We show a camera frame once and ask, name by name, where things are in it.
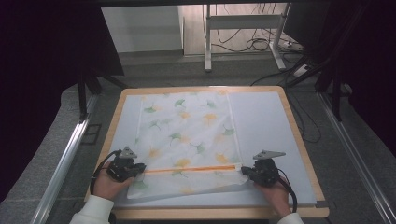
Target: human hand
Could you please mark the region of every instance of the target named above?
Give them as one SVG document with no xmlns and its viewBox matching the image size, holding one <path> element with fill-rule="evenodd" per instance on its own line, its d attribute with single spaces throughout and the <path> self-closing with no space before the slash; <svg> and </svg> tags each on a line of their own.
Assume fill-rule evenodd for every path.
<svg viewBox="0 0 396 224">
<path fill-rule="evenodd" d="M 109 164 L 110 161 L 106 162 L 100 171 L 99 176 L 97 176 L 93 188 L 93 195 L 112 201 L 122 189 L 125 189 L 132 184 L 134 178 L 130 177 L 121 183 L 112 179 L 106 171 Z"/>
<path fill-rule="evenodd" d="M 264 194 L 265 200 L 267 200 L 281 218 L 291 213 L 289 208 L 289 193 L 279 181 L 271 188 L 265 188 L 256 183 L 254 183 L 254 187 Z"/>
</svg>

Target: gray carpet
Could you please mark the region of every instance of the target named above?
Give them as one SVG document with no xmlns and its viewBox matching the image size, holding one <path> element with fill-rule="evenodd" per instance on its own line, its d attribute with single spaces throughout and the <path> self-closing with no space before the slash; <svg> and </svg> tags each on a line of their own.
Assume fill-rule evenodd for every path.
<svg viewBox="0 0 396 224">
<path fill-rule="evenodd" d="M 203 57 L 183 58 L 179 55 L 153 57 L 146 55 L 136 58 L 127 54 L 120 57 L 125 77 L 118 77 L 118 79 L 139 88 L 246 86 L 257 78 L 277 72 L 275 62 L 270 55 L 214 57 L 211 73 L 205 73 Z M 283 78 L 282 76 L 270 77 L 260 81 L 257 85 L 276 85 Z M 47 223 L 68 223 L 71 216 L 83 206 L 90 177 L 121 93 L 121 89 L 112 83 L 101 78 L 99 80 L 103 89 L 90 124 L 92 129 L 100 125 L 100 132 L 96 142 L 94 135 L 84 136 L 83 144 L 78 148 L 78 153 Z M 311 77 L 288 90 L 290 101 L 295 105 L 294 116 L 301 132 L 304 133 L 305 146 L 331 210 L 328 220 L 305 218 L 304 222 L 329 223 L 330 220 L 331 223 L 340 224 L 383 223 L 319 103 L 319 98 L 313 88 L 315 80 L 315 77 Z M 0 223 L 28 223 L 32 219 L 35 208 L 62 156 L 70 134 L 78 122 L 78 115 L 77 87 L 74 86 L 64 92 L 62 107 L 47 137 L 18 183 L 8 194 L 7 199 L 1 203 Z M 391 205 L 396 207 L 395 158 L 355 113 L 348 104 L 347 98 L 342 99 L 341 116 L 378 184 L 386 193 Z M 139 221 L 120 221 L 119 223 L 139 223 Z M 142 221 L 142 223 L 164 222 L 153 220 Z M 252 222 L 241 220 L 238 223 Z"/>
</svg>

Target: white sleeve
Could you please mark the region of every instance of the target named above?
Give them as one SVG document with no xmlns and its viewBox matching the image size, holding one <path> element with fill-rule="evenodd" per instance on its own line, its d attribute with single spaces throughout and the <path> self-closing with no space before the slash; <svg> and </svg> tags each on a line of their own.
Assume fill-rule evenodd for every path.
<svg viewBox="0 0 396 224">
<path fill-rule="evenodd" d="M 280 219 L 277 224 L 304 224 L 298 213 L 291 213 Z"/>
<path fill-rule="evenodd" d="M 114 203 L 94 195 L 90 195 L 84 207 L 73 215 L 70 224 L 108 224 L 108 216 Z"/>
</svg>

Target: wall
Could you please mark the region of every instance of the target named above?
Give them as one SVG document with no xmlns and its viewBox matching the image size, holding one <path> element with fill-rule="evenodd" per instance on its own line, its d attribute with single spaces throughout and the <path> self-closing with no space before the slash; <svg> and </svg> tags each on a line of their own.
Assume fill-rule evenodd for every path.
<svg viewBox="0 0 396 224">
<path fill-rule="evenodd" d="M 102 8 L 118 53 L 182 49 L 178 6 Z"/>
</svg>

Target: metal rail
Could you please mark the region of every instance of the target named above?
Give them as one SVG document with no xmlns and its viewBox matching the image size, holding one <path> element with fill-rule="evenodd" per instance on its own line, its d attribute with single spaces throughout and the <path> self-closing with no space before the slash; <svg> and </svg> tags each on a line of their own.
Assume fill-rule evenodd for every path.
<svg viewBox="0 0 396 224">
<path fill-rule="evenodd" d="M 40 204 L 35 210 L 35 214 L 30 222 L 31 224 L 45 223 L 47 221 L 47 218 L 50 215 L 50 210 L 55 203 L 67 172 L 69 171 L 70 165 L 76 155 L 82 135 L 85 133 L 87 125 L 90 122 L 91 114 L 94 106 L 96 105 L 97 98 L 97 95 L 91 96 L 87 105 L 87 117 L 81 123 L 78 123 L 73 131 L 73 134 L 64 150 L 64 154 L 62 155 L 47 189 L 41 198 Z"/>
<path fill-rule="evenodd" d="M 350 160 L 355 166 L 356 171 L 361 177 L 361 181 L 363 182 L 364 187 L 366 187 L 367 191 L 370 194 L 379 214 L 384 220 L 386 224 L 396 223 L 396 216 L 391 208 L 388 199 L 384 195 L 382 189 L 376 183 L 374 177 L 372 176 L 369 168 L 364 162 L 361 154 L 358 149 L 353 144 L 353 141 L 350 139 L 347 130 L 345 129 L 342 122 L 338 121 L 337 117 L 332 112 L 331 102 L 326 93 L 318 93 L 318 98 L 322 102 L 323 107 L 326 110 L 326 113 L 334 127 L 335 131 L 340 138 L 346 153 L 348 154 Z"/>
</svg>

